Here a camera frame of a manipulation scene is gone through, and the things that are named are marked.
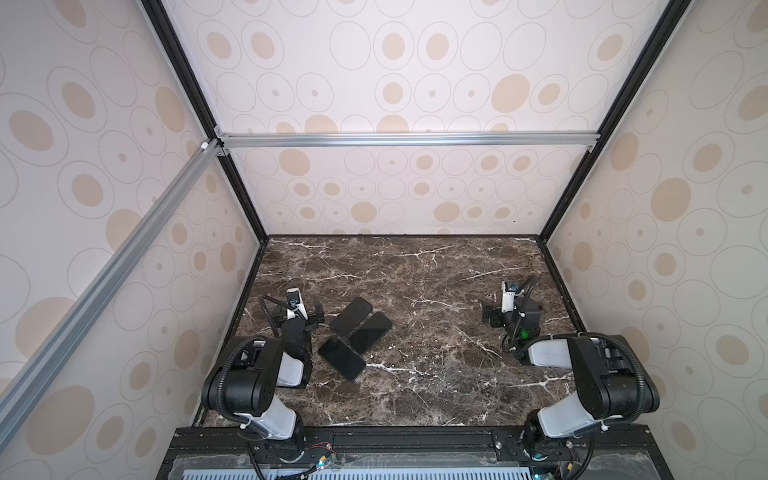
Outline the blue phone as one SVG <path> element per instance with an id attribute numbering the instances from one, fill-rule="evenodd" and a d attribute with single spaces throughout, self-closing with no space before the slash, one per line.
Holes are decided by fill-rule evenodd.
<path id="1" fill-rule="evenodd" d="M 386 315 L 376 312 L 350 335 L 349 344 L 356 353 L 363 355 L 392 327 L 393 323 Z"/>

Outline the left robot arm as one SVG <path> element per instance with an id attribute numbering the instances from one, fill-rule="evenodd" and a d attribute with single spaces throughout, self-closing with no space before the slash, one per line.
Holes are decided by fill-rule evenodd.
<path id="1" fill-rule="evenodd" d="M 291 311 L 277 337 L 234 337 L 206 377 L 201 404 L 287 456 L 305 448 L 301 416 L 277 396 L 308 385 L 313 371 L 308 317 Z"/>

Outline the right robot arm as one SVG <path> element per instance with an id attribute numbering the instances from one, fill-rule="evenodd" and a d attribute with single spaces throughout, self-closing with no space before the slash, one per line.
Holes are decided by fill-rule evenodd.
<path id="1" fill-rule="evenodd" d="M 540 335 L 540 314 L 538 304 L 519 301 L 482 310 L 484 323 L 505 330 L 502 350 L 521 364 L 573 375 L 573 393 L 529 413 L 519 444 L 530 459 L 546 457 L 540 445 L 547 440 L 605 431 L 658 410 L 661 394 L 625 337 L 596 332 Z"/>

